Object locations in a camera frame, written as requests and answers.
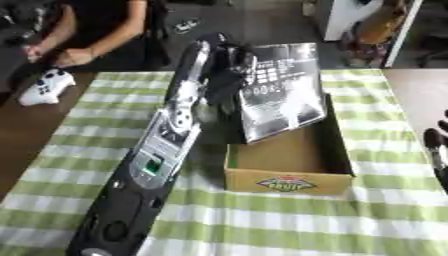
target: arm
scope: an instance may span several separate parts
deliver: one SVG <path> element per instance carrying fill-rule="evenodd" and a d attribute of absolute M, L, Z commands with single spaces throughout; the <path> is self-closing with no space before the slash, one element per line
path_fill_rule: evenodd
<path fill-rule="evenodd" d="M 64 5 L 62 17 L 51 33 L 37 45 L 24 46 L 30 62 L 36 62 L 47 52 L 69 39 L 76 31 L 76 17 L 71 6 Z"/>
<path fill-rule="evenodd" d="M 67 41 L 76 32 L 76 17 L 70 5 L 64 5 L 60 21 L 53 31 L 39 44 L 44 52 Z"/>
<path fill-rule="evenodd" d="M 128 18 L 118 28 L 85 49 L 65 50 L 57 58 L 55 66 L 65 68 L 87 64 L 142 34 L 145 29 L 146 8 L 145 0 L 129 0 Z"/>
<path fill-rule="evenodd" d="M 142 34 L 145 29 L 146 8 L 146 1 L 130 0 L 128 3 L 128 18 L 123 24 L 88 47 L 93 55 L 92 57 L 96 58 L 104 55 Z"/>

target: black shirt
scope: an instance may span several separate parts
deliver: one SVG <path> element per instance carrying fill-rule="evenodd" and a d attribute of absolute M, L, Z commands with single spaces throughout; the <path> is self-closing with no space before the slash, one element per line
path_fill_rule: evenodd
<path fill-rule="evenodd" d="M 77 31 L 65 45 L 68 48 L 83 48 L 110 34 L 127 18 L 130 0 L 64 0 L 76 16 Z M 133 38 L 107 55 L 86 65 L 96 66 L 92 70 L 134 70 L 144 60 L 143 36 Z"/>
<path fill-rule="evenodd" d="M 77 33 L 99 39 L 112 32 L 127 18 L 128 1 L 130 0 L 65 0 L 65 3 L 75 12 Z"/>

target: person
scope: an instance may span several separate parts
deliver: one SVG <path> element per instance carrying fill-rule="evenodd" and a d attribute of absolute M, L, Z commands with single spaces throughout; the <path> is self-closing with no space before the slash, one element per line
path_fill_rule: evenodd
<path fill-rule="evenodd" d="M 53 52 L 50 65 L 58 68 L 96 63 L 107 70 L 142 61 L 138 38 L 145 31 L 147 5 L 146 0 L 65 0 L 52 31 L 23 49 L 31 63 Z"/>

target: table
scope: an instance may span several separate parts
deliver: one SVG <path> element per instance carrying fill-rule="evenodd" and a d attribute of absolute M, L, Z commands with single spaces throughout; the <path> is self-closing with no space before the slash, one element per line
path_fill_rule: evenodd
<path fill-rule="evenodd" d="M 448 109 L 448 70 L 386 69 L 384 75 L 410 125 L 423 142 L 423 132 L 436 127 Z"/>
<path fill-rule="evenodd" d="M 101 74 L 0 210 L 0 255 L 63 255 L 170 73 Z M 341 197 L 233 193 L 196 152 L 140 255 L 445 255 L 448 198 L 378 70 L 325 71 L 354 171 Z"/>
<path fill-rule="evenodd" d="M 68 88 L 57 105 L 20 106 L 17 97 L 35 81 L 31 77 L 12 98 L 0 107 L 0 199 L 16 183 L 39 151 L 87 89 L 95 74 L 76 74 L 76 87 Z"/>

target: hand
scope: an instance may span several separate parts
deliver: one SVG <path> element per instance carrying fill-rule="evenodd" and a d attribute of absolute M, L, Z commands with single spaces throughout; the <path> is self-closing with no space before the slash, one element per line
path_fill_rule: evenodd
<path fill-rule="evenodd" d="M 44 55 L 44 50 L 40 45 L 25 45 L 23 50 L 31 63 L 38 61 Z"/>
<path fill-rule="evenodd" d="M 94 59 L 95 57 L 93 56 L 92 51 L 88 48 L 67 49 L 57 57 L 54 65 L 58 68 L 66 68 L 71 66 L 84 65 Z"/>

